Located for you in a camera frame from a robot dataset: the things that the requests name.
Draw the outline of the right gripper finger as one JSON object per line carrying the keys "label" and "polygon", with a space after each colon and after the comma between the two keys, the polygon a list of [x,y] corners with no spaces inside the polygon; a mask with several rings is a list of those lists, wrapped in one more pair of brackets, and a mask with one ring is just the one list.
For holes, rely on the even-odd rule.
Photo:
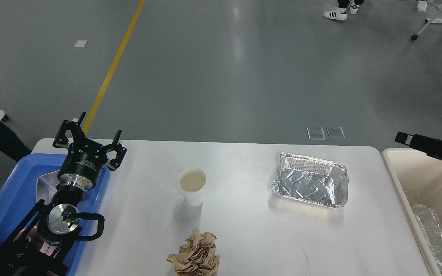
{"label": "right gripper finger", "polygon": [[440,139],[430,138],[417,133],[411,135],[399,131],[394,141],[442,161],[442,140]]}

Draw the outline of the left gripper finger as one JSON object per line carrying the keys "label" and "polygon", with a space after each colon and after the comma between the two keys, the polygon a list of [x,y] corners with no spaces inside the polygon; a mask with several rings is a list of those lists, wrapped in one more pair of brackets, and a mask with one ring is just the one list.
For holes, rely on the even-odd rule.
{"label": "left gripper finger", "polygon": [[[122,131],[118,130],[112,142],[100,148],[100,162],[112,172],[119,168],[127,152],[127,149],[119,141],[121,133]],[[112,159],[109,159],[107,155],[110,152],[115,152],[115,157]]]}
{"label": "left gripper finger", "polygon": [[58,129],[52,146],[54,148],[65,148],[69,151],[88,151],[89,141],[81,129],[81,123],[85,115],[86,112],[82,112],[76,122],[64,120]]}

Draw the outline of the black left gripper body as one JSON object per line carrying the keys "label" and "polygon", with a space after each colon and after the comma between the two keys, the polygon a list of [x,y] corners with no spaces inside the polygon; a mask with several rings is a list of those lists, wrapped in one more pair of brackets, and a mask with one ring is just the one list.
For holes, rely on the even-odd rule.
{"label": "black left gripper body", "polygon": [[100,143],[71,143],[67,156],[58,172],[60,183],[72,185],[83,191],[96,186],[107,156],[100,152]]}

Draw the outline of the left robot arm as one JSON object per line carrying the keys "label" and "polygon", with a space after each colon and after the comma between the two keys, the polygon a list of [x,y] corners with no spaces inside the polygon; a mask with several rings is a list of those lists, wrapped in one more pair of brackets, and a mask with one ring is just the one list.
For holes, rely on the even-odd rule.
{"label": "left robot arm", "polygon": [[53,141],[54,148],[67,149],[56,172],[56,192],[51,199],[39,199],[0,245],[0,276],[65,276],[64,260],[75,243],[100,238],[105,229],[102,214],[84,212],[79,203],[96,187],[101,171],[116,171],[127,149],[121,144],[121,130],[111,143],[88,138],[81,123],[64,120]]}

